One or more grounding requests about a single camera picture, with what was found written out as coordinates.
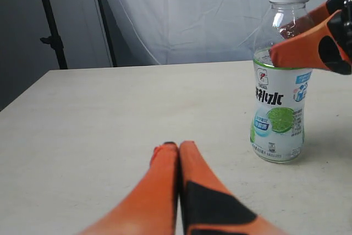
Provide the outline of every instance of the bottle label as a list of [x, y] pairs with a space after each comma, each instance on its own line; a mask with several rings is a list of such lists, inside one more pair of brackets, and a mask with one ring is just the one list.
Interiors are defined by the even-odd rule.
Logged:
[[304, 102], [312, 69], [267, 66], [268, 50], [255, 54], [256, 111], [250, 140], [254, 151], [272, 161], [289, 161], [301, 153]]

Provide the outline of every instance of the white backdrop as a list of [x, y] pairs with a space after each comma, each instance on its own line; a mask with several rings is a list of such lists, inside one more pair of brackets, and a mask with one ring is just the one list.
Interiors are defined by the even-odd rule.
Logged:
[[149, 64], [249, 60], [269, 8], [268, 0], [108, 1], [132, 53]]

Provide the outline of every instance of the plastic water bottle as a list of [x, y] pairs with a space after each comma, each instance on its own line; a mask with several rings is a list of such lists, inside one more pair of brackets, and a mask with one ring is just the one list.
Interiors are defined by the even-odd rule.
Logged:
[[288, 162], [302, 152], [304, 103], [312, 69], [276, 68], [269, 49], [312, 28], [314, 23], [305, 9], [309, 0], [269, 1], [271, 9], [255, 36], [256, 111], [250, 141], [259, 157]]

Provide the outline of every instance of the table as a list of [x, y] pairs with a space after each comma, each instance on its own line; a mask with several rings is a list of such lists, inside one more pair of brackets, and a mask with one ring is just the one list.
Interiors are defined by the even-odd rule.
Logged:
[[0, 234], [81, 231], [135, 187], [155, 146], [186, 139], [290, 234], [352, 234], [351, 81], [313, 71], [305, 151], [277, 165], [250, 146], [249, 61], [50, 71], [0, 113]]

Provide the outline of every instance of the lime image on label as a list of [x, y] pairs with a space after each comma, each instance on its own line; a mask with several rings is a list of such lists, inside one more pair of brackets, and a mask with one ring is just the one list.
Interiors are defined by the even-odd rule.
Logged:
[[252, 121], [252, 125], [251, 125], [251, 137], [250, 137], [251, 143], [253, 143], [255, 141], [255, 130], [254, 130], [254, 123]]
[[272, 123], [272, 130], [277, 133], [285, 133], [292, 129], [293, 109], [287, 107], [273, 108], [268, 112], [268, 118]]

